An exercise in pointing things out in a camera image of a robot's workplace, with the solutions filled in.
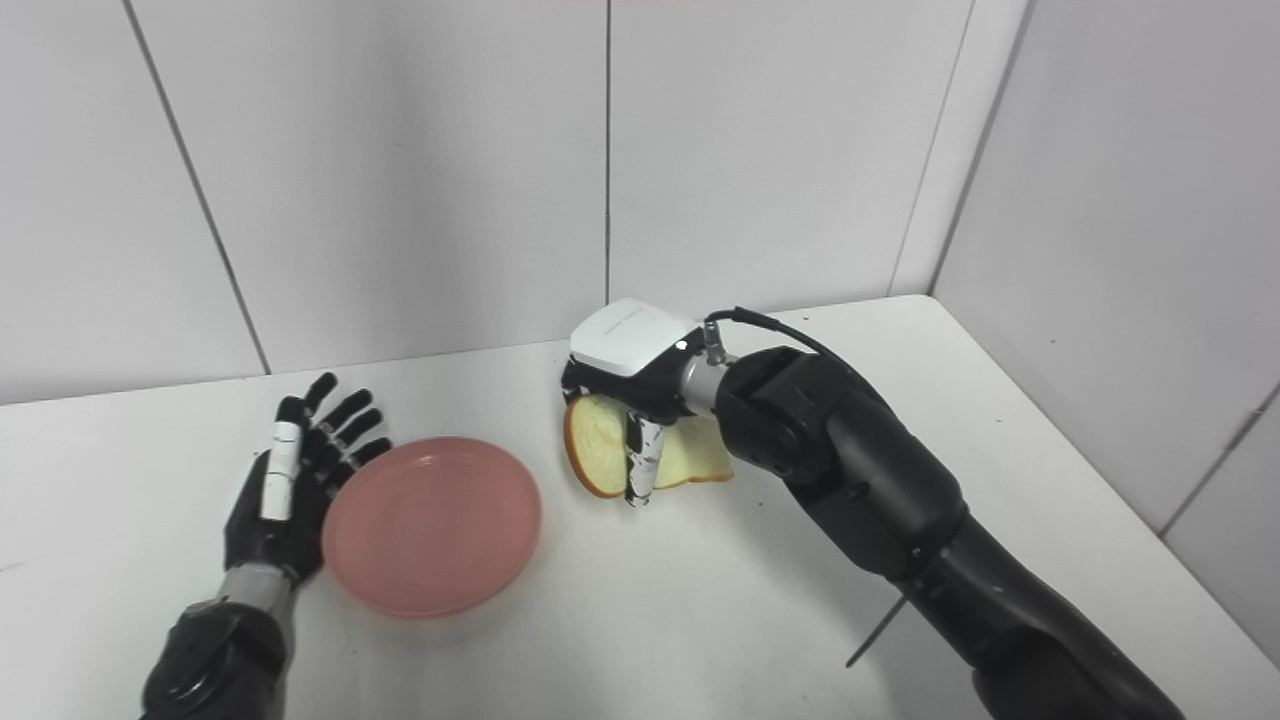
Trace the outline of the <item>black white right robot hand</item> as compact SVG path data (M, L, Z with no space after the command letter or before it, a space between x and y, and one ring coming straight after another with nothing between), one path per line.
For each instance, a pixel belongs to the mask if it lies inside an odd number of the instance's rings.
M713 416L726 365L713 363L703 327L621 299L570 336L561 377L564 451L579 482L639 509L663 484L667 441L691 416Z

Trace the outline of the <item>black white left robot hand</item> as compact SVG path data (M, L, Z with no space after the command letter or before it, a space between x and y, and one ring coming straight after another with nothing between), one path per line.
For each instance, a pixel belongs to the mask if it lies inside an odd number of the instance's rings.
M297 589L323 565L323 525L339 491L392 450L387 437L372 437L383 414L370 389L323 409L337 386L325 373L276 405L270 445L253 459L224 527L227 571L269 569Z

